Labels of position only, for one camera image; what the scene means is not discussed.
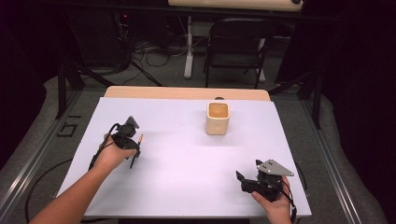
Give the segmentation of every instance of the white tabletop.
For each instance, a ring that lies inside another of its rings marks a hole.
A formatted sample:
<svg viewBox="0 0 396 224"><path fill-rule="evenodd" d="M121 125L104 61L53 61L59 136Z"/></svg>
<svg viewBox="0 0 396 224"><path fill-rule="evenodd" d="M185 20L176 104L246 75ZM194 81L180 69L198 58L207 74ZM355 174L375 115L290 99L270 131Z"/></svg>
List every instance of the white tabletop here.
<svg viewBox="0 0 396 224"><path fill-rule="evenodd" d="M264 210L241 190L235 171L256 179L255 160L273 159L289 177L299 217L310 216L274 103L226 100L226 135L205 133L210 100L101 98L61 186L65 191L89 167L102 136L134 116L144 135L141 155L124 161L106 179L86 217L262 217Z"/></svg>
<svg viewBox="0 0 396 224"><path fill-rule="evenodd" d="M291 0L168 0L170 6L179 7L227 7L275 11L300 11L303 1L294 4Z"/></svg>

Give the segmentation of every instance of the beige square container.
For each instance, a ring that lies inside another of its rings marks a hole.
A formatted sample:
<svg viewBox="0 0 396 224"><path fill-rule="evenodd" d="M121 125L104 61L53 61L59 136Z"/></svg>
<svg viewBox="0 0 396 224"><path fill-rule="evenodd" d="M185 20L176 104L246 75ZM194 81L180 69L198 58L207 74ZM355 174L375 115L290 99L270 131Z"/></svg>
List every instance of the beige square container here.
<svg viewBox="0 0 396 224"><path fill-rule="evenodd" d="M226 134L230 121L230 109L226 103L211 102L207 105L206 126L207 134Z"/></svg>

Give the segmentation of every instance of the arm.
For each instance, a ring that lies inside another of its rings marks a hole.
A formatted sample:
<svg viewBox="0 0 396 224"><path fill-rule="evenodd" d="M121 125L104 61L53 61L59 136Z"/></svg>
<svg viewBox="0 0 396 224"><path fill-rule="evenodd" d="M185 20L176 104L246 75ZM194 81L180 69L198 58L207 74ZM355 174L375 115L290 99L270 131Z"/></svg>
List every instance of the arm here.
<svg viewBox="0 0 396 224"><path fill-rule="evenodd" d="M285 176L282 176L283 181L289 186L289 181ZM289 188L283 186L283 191L286 194L290 194ZM260 193L254 191L251 196L262 206L267 213L267 218L271 224L290 224L290 202L281 195L280 198L274 202L269 202Z"/></svg>
<svg viewBox="0 0 396 224"><path fill-rule="evenodd" d="M108 137L106 145L113 142ZM93 196L107 176L135 149L120 149L111 144L100 153L95 165L69 189L47 205L30 223L79 223Z"/></svg>

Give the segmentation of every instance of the desk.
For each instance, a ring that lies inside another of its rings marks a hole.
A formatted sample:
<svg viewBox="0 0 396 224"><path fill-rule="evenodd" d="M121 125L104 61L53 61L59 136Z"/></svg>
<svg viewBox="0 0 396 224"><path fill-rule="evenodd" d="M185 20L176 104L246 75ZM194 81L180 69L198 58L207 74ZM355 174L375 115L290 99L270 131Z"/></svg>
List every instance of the desk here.
<svg viewBox="0 0 396 224"><path fill-rule="evenodd" d="M223 136L207 135L204 129L205 106L217 96L226 98L231 107L229 131ZM114 102L121 106L111 106ZM257 120L262 113L264 123ZM113 171L86 217L263 217L264 211L242 192L235 175L238 170L246 178L255 178L258 157L287 164L295 173L290 184L297 216L311 215L280 120L272 119L277 112L268 93L261 90L110 87L92 115L60 193L87 171L103 133L130 115L140 126L134 139L145 135L142 154L133 169L130 161L124 161ZM237 122L241 116L243 124ZM265 125L271 128L257 132ZM271 142L275 146L268 149Z"/></svg>
<svg viewBox="0 0 396 224"><path fill-rule="evenodd" d="M288 12L298 12L301 10L303 2L299 4L293 4L291 0L214 0L214 1L206 1L206 0L169 0L169 6L176 7L218 7L218 8L238 8L238 9L255 9L255 10L275 10L275 11L288 11ZM184 70L184 78L191 78L192 73L192 37L194 35L207 36L208 30L210 29L211 24L204 24L201 26L203 28L199 33L194 32L194 24L191 16L189 16L188 21L188 33L187 33L187 59L186 59L186 67ZM260 82L265 81L265 75L262 69L262 73L260 74Z"/></svg>

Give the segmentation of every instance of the black chair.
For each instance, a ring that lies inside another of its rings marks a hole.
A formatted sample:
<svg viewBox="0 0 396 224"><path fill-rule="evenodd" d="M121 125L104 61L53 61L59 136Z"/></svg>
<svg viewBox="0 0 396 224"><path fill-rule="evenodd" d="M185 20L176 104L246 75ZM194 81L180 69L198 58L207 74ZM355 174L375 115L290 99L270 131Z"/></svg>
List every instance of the black chair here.
<svg viewBox="0 0 396 224"><path fill-rule="evenodd" d="M227 18L217 21L209 31L205 56L205 86L209 67L256 69L257 89L268 43L276 27L265 19Z"/></svg>

